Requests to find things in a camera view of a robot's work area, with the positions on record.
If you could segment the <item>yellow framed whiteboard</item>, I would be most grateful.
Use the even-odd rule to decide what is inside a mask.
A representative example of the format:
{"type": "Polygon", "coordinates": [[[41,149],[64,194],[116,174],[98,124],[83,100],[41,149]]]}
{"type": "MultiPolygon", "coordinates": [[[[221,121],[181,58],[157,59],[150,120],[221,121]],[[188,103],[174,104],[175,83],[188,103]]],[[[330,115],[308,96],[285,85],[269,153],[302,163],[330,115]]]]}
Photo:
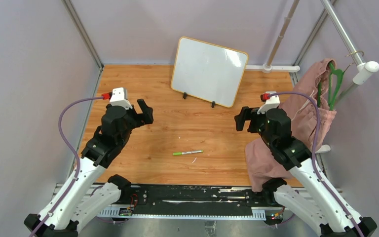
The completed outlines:
{"type": "Polygon", "coordinates": [[[247,53],[181,37],[171,88],[226,108],[234,105],[247,66],[247,53]]]}

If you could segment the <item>green capped white marker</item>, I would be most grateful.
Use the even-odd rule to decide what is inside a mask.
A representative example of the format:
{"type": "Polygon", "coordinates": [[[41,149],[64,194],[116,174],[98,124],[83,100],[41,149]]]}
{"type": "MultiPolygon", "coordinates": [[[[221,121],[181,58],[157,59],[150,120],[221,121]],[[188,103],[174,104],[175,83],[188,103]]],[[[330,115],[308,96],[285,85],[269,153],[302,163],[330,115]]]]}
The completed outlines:
{"type": "Polygon", "coordinates": [[[198,154],[198,153],[203,153],[203,150],[187,151],[187,152],[175,152],[172,154],[172,156],[191,155],[191,154],[198,154]]]}

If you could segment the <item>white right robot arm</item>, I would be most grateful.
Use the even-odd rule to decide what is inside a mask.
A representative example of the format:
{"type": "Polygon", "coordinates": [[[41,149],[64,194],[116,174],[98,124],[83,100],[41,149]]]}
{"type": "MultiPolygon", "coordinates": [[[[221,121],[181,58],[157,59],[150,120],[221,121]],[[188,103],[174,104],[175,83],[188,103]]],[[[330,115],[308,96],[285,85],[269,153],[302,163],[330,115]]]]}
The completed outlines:
{"type": "Polygon", "coordinates": [[[312,160],[309,148],[292,136],[291,120],[283,109],[261,114],[259,108],[242,107],[234,119],[237,131],[250,121],[247,131],[261,136],[273,160],[300,181],[314,201],[299,195],[282,178],[271,178],[263,184],[266,205],[288,208],[319,237],[370,237],[374,233],[377,224],[373,218],[362,217],[343,199],[312,160]]]}

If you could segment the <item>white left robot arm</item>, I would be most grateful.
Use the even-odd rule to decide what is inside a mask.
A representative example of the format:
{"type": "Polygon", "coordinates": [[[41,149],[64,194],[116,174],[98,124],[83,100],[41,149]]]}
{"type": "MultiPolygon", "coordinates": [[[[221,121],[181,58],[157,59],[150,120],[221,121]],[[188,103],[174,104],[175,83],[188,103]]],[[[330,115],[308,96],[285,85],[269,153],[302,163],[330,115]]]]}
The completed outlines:
{"type": "Polygon", "coordinates": [[[132,130],[153,123],[153,109],[144,99],[137,101],[141,113],[111,101],[101,118],[101,125],[86,143],[76,167],[61,190],[38,214],[24,220],[32,237],[76,237],[80,231],[110,204],[118,202],[130,207],[138,203],[131,182],[114,175],[86,200],[90,186],[106,171],[127,144],[132,130]]]}

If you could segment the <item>pink cloth garment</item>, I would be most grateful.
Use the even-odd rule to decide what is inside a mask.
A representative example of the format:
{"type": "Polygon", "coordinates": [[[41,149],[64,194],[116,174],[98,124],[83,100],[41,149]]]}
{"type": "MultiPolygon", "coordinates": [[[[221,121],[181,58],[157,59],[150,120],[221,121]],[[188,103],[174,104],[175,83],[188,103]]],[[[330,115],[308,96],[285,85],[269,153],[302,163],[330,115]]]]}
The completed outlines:
{"type": "MultiPolygon", "coordinates": [[[[299,95],[291,95],[280,104],[291,119],[292,135],[311,149],[314,136],[317,135],[317,149],[323,144],[330,126],[337,114],[331,109],[326,95],[329,91],[329,73],[336,68],[333,59],[324,59],[314,63],[295,85],[295,92],[308,94],[318,105],[320,127],[317,129],[316,110],[311,102],[299,95]]],[[[291,179],[293,176],[272,156],[271,151],[261,138],[255,139],[245,147],[245,160],[252,191],[261,192],[262,185],[271,178],[291,179]]]]}

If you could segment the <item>white rack base foot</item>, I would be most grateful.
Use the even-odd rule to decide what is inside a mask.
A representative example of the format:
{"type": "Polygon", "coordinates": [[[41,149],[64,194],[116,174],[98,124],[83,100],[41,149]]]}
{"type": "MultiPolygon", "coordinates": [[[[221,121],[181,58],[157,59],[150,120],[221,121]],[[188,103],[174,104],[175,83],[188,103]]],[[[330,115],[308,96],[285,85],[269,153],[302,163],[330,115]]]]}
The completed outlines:
{"type": "Polygon", "coordinates": [[[247,65],[245,67],[246,71],[260,71],[263,73],[271,72],[285,72],[285,73],[296,73],[300,70],[300,66],[273,66],[273,65],[247,65]]]}

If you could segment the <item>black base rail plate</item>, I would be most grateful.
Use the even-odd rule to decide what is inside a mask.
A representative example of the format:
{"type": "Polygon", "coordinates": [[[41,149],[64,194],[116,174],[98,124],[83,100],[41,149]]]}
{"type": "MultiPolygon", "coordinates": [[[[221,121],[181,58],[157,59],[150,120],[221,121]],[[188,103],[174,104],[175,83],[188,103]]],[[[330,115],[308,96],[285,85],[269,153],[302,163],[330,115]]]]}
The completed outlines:
{"type": "Polygon", "coordinates": [[[103,209],[98,217],[118,221],[131,218],[277,220],[287,208],[269,193],[246,186],[132,185],[130,194],[103,209]]]}

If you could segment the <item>silver clothes rail pole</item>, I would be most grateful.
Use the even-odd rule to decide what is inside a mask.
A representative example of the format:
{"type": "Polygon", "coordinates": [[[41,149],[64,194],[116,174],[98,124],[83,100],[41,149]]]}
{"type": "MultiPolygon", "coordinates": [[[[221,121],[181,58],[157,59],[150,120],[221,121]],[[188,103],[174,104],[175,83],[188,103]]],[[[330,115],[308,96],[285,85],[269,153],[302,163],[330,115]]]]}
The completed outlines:
{"type": "Polygon", "coordinates": [[[351,84],[340,93],[340,95],[335,99],[335,104],[341,101],[347,94],[353,91],[358,86],[366,82],[374,73],[379,71],[379,63],[376,61],[365,62],[363,58],[363,51],[356,48],[355,43],[348,35],[347,30],[342,25],[340,18],[338,17],[335,8],[330,0],[321,1],[326,13],[332,20],[340,38],[342,39],[344,45],[346,46],[349,54],[345,57],[351,57],[353,60],[353,65],[356,66],[358,73],[353,77],[351,84]]]}

